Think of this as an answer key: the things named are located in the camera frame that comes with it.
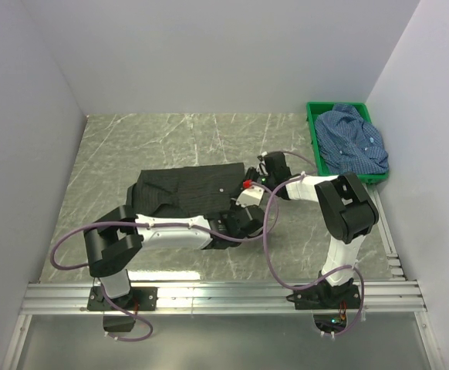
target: white enclosure wall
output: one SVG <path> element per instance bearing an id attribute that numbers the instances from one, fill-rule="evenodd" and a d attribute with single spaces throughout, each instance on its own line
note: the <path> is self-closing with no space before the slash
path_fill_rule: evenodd
<path id="1" fill-rule="evenodd" d="M 420 3 L 367 104 L 390 153 L 384 209 L 449 368 L 449 1 Z"/>
<path id="2" fill-rule="evenodd" d="M 365 101 L 418 0 L 23 0 L 85 113 Z"/>
<path id="3" fill-rule="evenodd" d="M 0 364 L 37 279 L 84 116 L 19 0 L 0 0 Z"/>

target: green basket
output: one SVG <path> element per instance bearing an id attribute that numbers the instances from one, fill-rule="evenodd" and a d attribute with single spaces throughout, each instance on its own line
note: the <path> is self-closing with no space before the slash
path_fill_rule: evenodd
<path id="1" fill-rule="evenodd" d="M 337 175 L 338 173 L 331 173 L 329 168 L 327 168 L 326 161 L 321 157 L 319 152 L 319 144 L 317 143 L 317 135 L 314 124 L 316 123 L 317 117 L 324 113 L 333 110 L 334 104 L 338 102 L 308 102 L 307 103 L 307 121 L 309 122 L 310 136 L 312 137 L 312 146 L 314 148 L 314 157 L 316 158 L 317 173 L 320 176 L 331 176 Z M 365 104 L 363 103 L 343 103 L 350 104 L 354 106 L 358 113 L 367 122 L 372 122 L 370 120 L 369 111 L 367 110 Z M 357 175 L 360 181 L 363 183 L 379 183 L 384 181 L 389 176 L 389 171 L 386 173 L 380 173 L 377 175 Z"/>

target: metal track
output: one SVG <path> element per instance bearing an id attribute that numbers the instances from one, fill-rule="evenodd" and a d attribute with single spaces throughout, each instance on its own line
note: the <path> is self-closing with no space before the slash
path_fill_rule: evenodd
<path id="1" fill-rule="evenodd" d="M 379 192 L 375 185 L 367 186 L 367 192 L 372 198 L 372 201 L 376 204 L 377 210 L 379 211 L 379 230 L 380 236 L 382 238 L 382 242 L 384 245 L 384 250 L 388 255 L 396 255 L 396 248 L 394 247 L 393 237 L 391 236 L 389 230 L 389 224 L 387 223 L 386 214 L 384 213 L 384 209 L 382 207 L 382 202 L 380 201 Z"/>
<path id="2" fill-rule="evenodd" d="M 8 345 L 7 353 L 2 363 L 2 370 L 15 370 L 24 348 L 25 338 L 28 334 L 32 317 L 30 315 L 19 315 L 15 323 L 15 329 Z"/>
<path id="3" fill-rule="evenodd" d="M 293 304 L 285 299 L 291 291 L 275 282 L 133 282 L 132 285 L 158 288 L 156 311 L 144 312 L 144 315 L 335 312 L 333 310 L 295 311 Z M 20 314 L 101 315 L 102 312 L 86 310 L 91 286 L 91 284 L 30 284 L 25 293 Z M 426 311 L 416 281 L 366 282 L 364 306 L 366 311 L 370 312 Z"/>
<path id="4" fill-rule="evenodd" d="M 434 330 L 430 324 L 427 312 L 415 312 L 420 336 L 424 343 L 430 368 L 432 370 L 445 370 L 444 360 L 442 359 L 441 349 L 435 338 Z"/>

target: floor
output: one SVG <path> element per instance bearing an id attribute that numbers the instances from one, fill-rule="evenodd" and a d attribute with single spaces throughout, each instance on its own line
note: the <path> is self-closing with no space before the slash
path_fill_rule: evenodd
<path id="1" fill-rule="evenodd" d="M 127 188 L 142 169 L 243 162 L 257 165 L 257 155 L 294 150 L 313 159 L 311 139 L 302 114 L 129 114 L 93 115 L 88 119 L 53 241 L 124 204 Z M 312 170 L 287 158 L 293 173 Z M 272 263 L 284 279 L 313 279 L 323 266 L 329 233 L 319 206 L 279 200 L 279 223 L 271 235 Z M 83 238 L 65 242 L 61 264 L 86 260 Z M 363 243 L 360 270 L 365 278 L 391 278 L 379 228 Z M 134 280 L 267 280 L 272 279 L 262 244 L 225 251 L 144 251 L 128 266 Z M 57 271 L 49 261 L 41 282 L 91 281 L 86 268 Z"/>
<path id="2" fill-rule="evenodd" d="M 335 341 L 320 338 L 310 314 L 170 315 L 150 320 L 155 332 L 149 340 L 119 343 L 104 338 L 98 315 L 35 316 L 18 368 L 431 369 L 411 312 L 368 314 L 356 330 Z M 146 332 L 137 325 L 130 336 Z"/>

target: gray marble surface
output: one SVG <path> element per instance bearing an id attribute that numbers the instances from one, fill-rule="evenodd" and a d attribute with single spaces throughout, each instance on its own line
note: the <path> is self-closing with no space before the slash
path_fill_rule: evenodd
<path id="1" fill-rule="evenodd" d="M 90 116 L 59 213 L 53 241 L 93 222 L 125 202 L 128 186 L 142 169 L 244 162 L 257 155 L 295 150 L 313 159 L 309 130 L 299 114 L 129 114 Z M 312 168 L 288 157 L 292 172 Z M 279 200 L 280 218 L 270 237 L 272 263 L 284 279 L 313 279 L 326 260 L 329 233 L 319 205 Z M 359 254 L 369 279 L 391 278 L 380 236 L 374 227 Z M 60 264 L 86 261 L 82 234 L 65 242 Z M 141 252 L 128 265 L 133 279 L 265 280 L 272 279 L 262 243 L 225 251 L 161 250 Z M 49 261 L 42 282 L 91 281 L 89 271 L 57 271 Z"/>

